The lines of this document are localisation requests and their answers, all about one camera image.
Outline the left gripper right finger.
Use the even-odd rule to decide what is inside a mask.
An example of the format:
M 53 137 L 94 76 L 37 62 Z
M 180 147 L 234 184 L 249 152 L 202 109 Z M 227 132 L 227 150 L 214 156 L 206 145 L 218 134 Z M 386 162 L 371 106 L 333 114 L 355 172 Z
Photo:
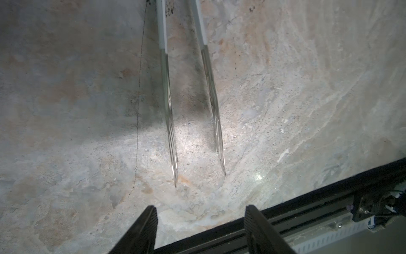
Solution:
M 295 254 L 256 206 L 245 209 L 244 231 L 250 254 Z

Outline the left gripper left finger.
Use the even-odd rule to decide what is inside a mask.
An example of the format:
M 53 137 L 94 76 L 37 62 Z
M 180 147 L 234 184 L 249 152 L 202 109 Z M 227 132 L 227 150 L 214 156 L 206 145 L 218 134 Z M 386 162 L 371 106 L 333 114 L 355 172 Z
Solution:
M 157 228 L 156 207 L 149 205 L 108 254 L 153 254 Z

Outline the slim silver tweezer tongs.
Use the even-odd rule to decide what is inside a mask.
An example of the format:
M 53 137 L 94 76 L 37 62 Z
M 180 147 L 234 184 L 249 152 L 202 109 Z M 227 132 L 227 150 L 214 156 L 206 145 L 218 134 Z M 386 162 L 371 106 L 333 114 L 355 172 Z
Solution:
M 216 85 L 214 79 L 214 72 L 211 65 L 211 59 L 208 49 L 208 39 L 204 25 L 204 17 L 202 13 L 202 5 L 200 1 L 191 1 L 191 10 L 195 21 L 196 33 L 200 52 L 202 54 L 205 76 L 209 91 L 209 100 L 214 121 L 216 151 L 221 164 L 221 169 L 226 174 L 225 156 L 223 135 L 221 127 L 221 118 L 219 112 L 219 103 L 216 92 Z M 165 104 L 165 117 L 168 132 L 169 153 L 171 159 L 171 169 L 173 173 L 173 182 L 177 185 L 178 181 L 178 156 L 176 148 L 176 139 L 173 124 L 172 100 L 170 91 L 170 74 L 169 74 L 169 58 L 168 58 L 168 41 L 167 41 L 167 26 L 166 26 L 166 2 L 156 2 L 156 14 L 158 19 L 158 37 L 159 37 L 159 51 L 161 60 L 161 78 L 163 86 L 164 104 Z

